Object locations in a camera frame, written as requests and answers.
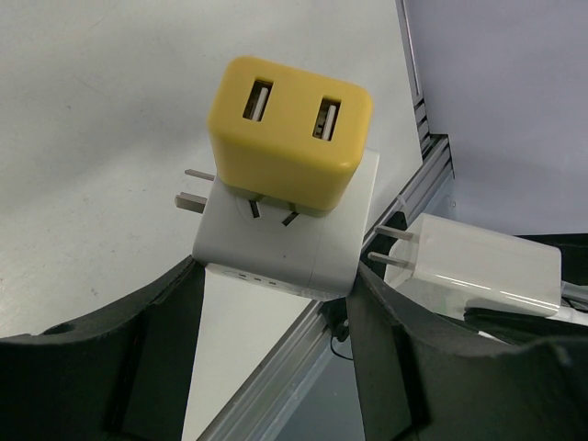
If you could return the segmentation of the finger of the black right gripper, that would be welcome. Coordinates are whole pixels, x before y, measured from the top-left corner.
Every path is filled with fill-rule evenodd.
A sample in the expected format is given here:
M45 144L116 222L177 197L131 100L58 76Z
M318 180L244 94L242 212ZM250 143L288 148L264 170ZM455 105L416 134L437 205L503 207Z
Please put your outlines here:
M466 310L465 325L510 345L539 338L587 335L587 234L532 234L524 237L554 246L561 253L563 280L560 311L551 317L472 308Z

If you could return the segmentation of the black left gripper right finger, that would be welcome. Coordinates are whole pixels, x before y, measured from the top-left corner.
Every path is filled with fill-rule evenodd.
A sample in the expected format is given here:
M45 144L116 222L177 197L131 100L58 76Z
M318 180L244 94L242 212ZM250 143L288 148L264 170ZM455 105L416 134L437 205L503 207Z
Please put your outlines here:
M509 345L405 298L367 266L347 297L368 440L584 440L587 341Z

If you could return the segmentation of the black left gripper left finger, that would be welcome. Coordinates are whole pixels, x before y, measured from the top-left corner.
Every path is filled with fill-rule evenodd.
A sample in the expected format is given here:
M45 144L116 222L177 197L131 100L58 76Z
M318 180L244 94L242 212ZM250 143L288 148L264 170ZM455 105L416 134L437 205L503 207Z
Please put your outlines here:
M1 437L180 439L204 282L204 267L186 258L103 308L3 338Z

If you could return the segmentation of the white USB charger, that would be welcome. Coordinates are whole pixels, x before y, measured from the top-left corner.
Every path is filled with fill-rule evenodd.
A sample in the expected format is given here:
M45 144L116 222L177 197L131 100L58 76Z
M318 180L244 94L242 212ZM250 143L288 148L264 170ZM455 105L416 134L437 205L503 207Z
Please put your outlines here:
M556 247L423 213L405 231L379 226L395 239L384 281L434 313L463 319L472 308L549 317L561 303Z

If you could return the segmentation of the white cube socket adapter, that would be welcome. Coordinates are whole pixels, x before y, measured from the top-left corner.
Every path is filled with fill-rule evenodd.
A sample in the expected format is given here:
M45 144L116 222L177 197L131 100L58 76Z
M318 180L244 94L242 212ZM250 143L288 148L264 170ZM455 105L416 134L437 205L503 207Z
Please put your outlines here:
M207 197L181 192L201 216L192 256L209 271L308 299L347 296L356 277L379 154L365 151L339 205L324 217L239 198L218 178Z

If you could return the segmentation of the yellow dual USB charger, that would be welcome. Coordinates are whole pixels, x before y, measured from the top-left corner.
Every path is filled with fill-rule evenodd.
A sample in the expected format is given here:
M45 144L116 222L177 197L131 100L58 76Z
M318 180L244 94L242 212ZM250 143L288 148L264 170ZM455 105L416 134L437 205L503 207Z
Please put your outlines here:
M324 216L364 154L373 100L346 81L252 56L229 62L208 116L229 189Z

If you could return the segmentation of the aluminium front rail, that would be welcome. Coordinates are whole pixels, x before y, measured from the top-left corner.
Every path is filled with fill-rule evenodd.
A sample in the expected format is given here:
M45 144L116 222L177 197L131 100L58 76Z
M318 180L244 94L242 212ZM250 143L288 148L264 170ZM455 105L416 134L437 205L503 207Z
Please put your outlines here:
M361 261L395 240L375 227L400 227L433 207L453 174L449 138L427 135L424 163L368 230ZM346 338L345 300L312 301L196 440L363 440L355 374Z

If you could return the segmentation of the aluminium rail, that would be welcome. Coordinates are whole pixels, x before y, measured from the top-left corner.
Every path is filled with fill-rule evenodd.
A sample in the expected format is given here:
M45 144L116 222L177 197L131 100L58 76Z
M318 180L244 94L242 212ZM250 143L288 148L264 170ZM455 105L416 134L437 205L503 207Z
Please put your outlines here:
M401 33L401 41L403 47L403 53L406 62L406 69L409 77L409 84L411 88L413 109L416 119L417 133L419 142L421 144L421 150L425 155L425 150L428 148L431 142L431 134L429 130L426 107L424 102L423 90L419 78L418 68L416 64L416 57L414 53L413 38L411 33L411 27L409 22L409 14L404 0L395 1L399 27Z
M375 227L400 227L433 207L453 174L449 138L427 135L424 163L368 230L361 261L395 240ZM196 440L363 440L355 374L346 338L345 300L312 301Z

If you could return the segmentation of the aluminium right rail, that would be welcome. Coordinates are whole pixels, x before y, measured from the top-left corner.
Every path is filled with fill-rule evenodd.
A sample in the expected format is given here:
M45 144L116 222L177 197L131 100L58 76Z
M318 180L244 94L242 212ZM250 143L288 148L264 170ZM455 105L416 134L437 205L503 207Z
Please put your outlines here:
M395 1L399 27L401 33L401 41L403 47L403 53L406 62L406 69L409 77L409 84L411 88L413 109L416 119L417 133L419 142L421 144L421 150L425 155L425 150L428 148L431 142L431 134L429 130L426 107L424 102L423 90L419 78L418 68L416 64L416 57L414 53L413 38L411 33L411 27L409 22L409 14L404 0Z

